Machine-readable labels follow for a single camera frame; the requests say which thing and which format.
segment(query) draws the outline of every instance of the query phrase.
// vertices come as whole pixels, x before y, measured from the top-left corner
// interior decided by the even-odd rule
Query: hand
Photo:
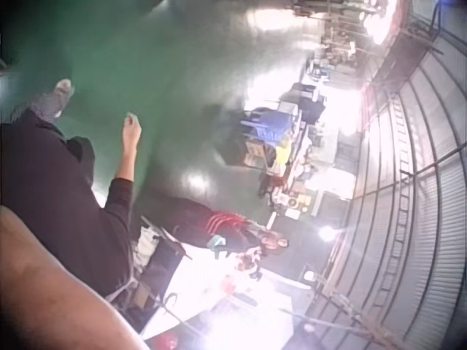
[[[123,123],[123,153],[134,154],[141,136],[141,125],[138,117],[133,113],[128,113]]]

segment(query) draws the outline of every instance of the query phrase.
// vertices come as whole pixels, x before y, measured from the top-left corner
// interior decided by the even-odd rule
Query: woman
[[[255,249],[280,250],[288,241],[277,233],[245,217],[227,211],[215,211],[187,198],[176,198],[161,193],[139,198],[143,215],[160,225],[181,242],[207,248],[216,237],[225,239],[220,249],[235,253]]]

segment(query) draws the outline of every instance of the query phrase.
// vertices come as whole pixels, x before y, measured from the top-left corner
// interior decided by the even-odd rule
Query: white object
[[[324,242],[331,242],[336,239],[338,233],[338,230],[334,230],[330,226],[325,226],[320,230],[319,235]]]
[[[154,238],[155,233],[150,228],[141,227],[141,235],[139,236],[138,245],[134,252],[134,261],[136,265],[143,268],[149,262],[153,255],[158,239]]]

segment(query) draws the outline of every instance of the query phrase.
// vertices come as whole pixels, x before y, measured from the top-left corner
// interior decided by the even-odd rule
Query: blue chair
[[[257,114],[254,118],[242,120],[240,123],[252,129],[245,134],[246,136],[276,146],[292,128],[293,118],[290,114],[272,111]]]

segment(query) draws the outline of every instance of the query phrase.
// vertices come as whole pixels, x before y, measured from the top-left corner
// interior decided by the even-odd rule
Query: red object
[[[178,337],[175,332],[167,331],[155,336],[151,343],[155,350],[174,350],[178,345]]]
[[[215,235],[219,227],[222,225],[231,226],[233,228],[239,228],[245,223],[245,218],[234,213],[226,213],[224,211],[217,211],[209,219],[207,223],[207,232],[210,236]]]

